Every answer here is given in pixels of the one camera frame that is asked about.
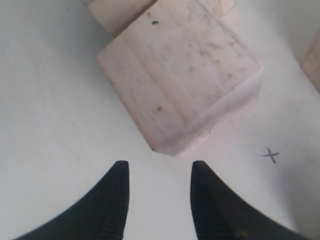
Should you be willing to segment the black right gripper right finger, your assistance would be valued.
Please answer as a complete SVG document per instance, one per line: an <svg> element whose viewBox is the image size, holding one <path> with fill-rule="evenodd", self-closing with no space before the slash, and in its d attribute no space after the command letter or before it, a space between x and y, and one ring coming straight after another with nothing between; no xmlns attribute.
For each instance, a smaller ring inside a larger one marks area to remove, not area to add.
<svg viewBox="0 0 320 240"><path fill-rule="evenodd" d="M190 205L199 240L303 240L252 207L207 165L194 161Z"/></svg>

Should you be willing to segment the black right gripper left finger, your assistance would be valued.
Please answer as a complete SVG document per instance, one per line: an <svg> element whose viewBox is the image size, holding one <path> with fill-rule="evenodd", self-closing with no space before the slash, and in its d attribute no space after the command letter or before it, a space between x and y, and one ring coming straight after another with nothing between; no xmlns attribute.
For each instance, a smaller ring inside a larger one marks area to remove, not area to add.
<svg viewBox="0 0 320 240"><path fill-rule="evenodd" d="M129 163L116 161L80 200L21 240L122 240L130 202Z"/></svg>

